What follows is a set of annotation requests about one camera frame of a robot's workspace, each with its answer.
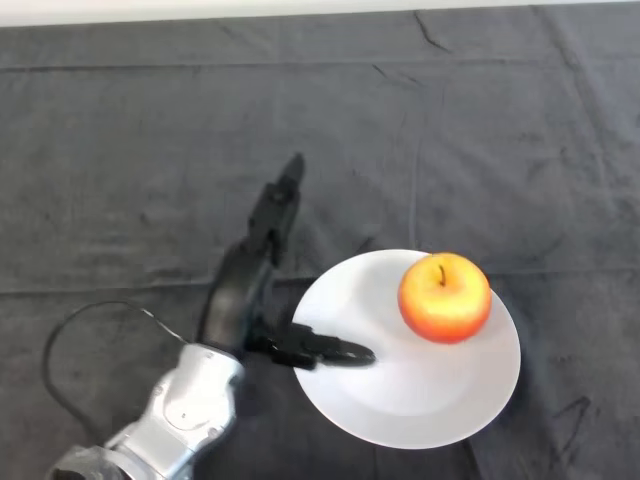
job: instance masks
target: dark gray tablecloth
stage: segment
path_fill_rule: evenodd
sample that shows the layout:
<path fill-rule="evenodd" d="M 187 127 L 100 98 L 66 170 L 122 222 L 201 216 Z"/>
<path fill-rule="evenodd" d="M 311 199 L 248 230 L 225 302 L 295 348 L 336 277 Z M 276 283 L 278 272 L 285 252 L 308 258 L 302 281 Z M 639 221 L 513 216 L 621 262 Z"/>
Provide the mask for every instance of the dark gray tablecloth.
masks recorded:
<path fill-rule="evenodd" d="M 467 255 L 512 312 L 520 382 L 469 442 L 407 452 L 340 431 L 251 357 L 200 478 L 637 478 L 638 25 L 625 4 L 0 31 L 0 477 L 84 441 L 38 379 L 53 324 L 127 297 L 188 334 L 301 151 L 283 278 L 380 248 Z M 113 433 L 177 346 L 140 315 L 90 317 L 54 374 Z"/>

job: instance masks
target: apple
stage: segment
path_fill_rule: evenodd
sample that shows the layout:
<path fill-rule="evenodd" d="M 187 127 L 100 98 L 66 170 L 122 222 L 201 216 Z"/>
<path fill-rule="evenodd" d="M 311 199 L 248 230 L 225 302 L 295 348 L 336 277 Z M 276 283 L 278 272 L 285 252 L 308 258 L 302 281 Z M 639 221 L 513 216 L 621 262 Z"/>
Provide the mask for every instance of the apple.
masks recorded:
<path fill-rule="evenodd" d="M 489 281 L 470 260 L 455 253 L 427 255 L 404 274 L 398 305 L 406 324 L 438 343 L 458 343 L 476 334 L 491 311 Z"/>

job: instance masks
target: white wall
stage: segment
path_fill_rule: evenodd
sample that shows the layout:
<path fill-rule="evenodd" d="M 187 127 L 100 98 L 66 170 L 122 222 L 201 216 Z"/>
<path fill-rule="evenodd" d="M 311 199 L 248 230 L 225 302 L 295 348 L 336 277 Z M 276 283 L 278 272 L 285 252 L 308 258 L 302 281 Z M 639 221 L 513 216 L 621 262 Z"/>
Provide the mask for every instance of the white wall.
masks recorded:
<path fill-rule="evenodd" d="M 530 3 L 585 2 L 579 0 L 0 0 L 0 26 L 377 12 Z"/>

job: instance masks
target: gray cloth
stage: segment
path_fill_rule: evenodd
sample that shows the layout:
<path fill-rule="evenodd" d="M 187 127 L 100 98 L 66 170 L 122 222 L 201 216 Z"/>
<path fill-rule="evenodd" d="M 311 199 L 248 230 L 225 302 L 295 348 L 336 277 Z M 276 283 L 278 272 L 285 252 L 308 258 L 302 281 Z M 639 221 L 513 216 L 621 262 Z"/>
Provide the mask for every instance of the gray cloth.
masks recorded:
<path fill-rule="evenodd" d="M 84 440 L 38 379 L 54 323 L 128 297 L 188 335 L 301 151 L 283 277 L 380 248 L 467 255 L 513 314 L 519 385 L 468 442 L 398 451 L 250 357 L 199 478 L 637 478 L 639 24 L 610 4 L 0 31 L 0 477 L 40 478 Z M 89 317 L 53 370 L 113 433 L 177 346 L 116 307 Z"/>

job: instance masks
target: white plate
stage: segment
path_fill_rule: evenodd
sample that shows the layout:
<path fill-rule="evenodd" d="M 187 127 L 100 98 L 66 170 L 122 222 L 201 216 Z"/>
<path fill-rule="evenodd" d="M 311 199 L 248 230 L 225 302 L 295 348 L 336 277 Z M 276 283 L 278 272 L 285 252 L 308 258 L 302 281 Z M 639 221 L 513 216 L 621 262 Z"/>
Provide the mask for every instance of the white plate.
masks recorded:
<path fill-rule="evenodd" d="M 500 413 L 520 372 L 518 333 L 495 292 L 485 326 L 457 345 L 429 342 L 405 325 L 398 285 L 424 255 L 382 250 L 350 258 L 311 286 L 293 319 L 375 352 L 370 367 L 319 365 L 296 375 L 329 420 L 379 445 L 433 448 L 467 438 Z"/>

